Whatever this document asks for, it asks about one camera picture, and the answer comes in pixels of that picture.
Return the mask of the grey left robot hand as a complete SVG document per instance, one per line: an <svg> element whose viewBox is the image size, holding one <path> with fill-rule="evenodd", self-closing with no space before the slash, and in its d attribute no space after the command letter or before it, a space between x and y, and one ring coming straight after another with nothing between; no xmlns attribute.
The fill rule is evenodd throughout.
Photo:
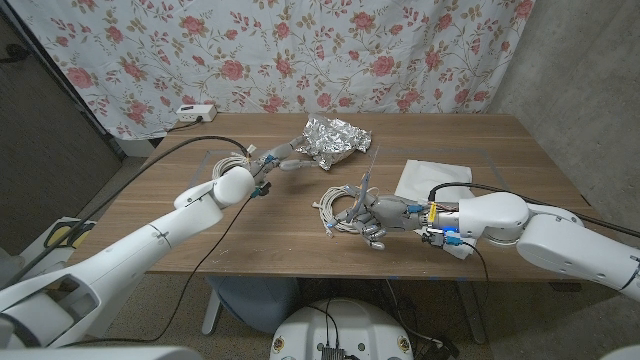
<svg viewBox="0 0 640 360"><path fill-rule="evenodd" d="M304 142L304 137L299 136L293 140L278 145L260 155L256 160L249 162L249 171L253 176L254 183L259 185L266 179L266 175L272 170L279 168L282 171L293 171L306 167L318 167L315 160L299 160L289 157Z"/></svg>

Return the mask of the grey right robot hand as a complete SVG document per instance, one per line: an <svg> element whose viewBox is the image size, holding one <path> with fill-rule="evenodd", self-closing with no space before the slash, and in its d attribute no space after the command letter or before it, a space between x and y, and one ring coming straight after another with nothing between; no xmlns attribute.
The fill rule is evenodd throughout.
<svg viewBox="0 0 640 360"><path fill-rule="evenodd" d="M344 187L347 194L354 197L354 204L334 215L326 227L351 224L369 247L384 250L381 239L389 231L413 231L423 227L420 217L427 211L427 206L396 195L372 195L368 191L369 180L370 173L366 172L359 186Z"/></svg>

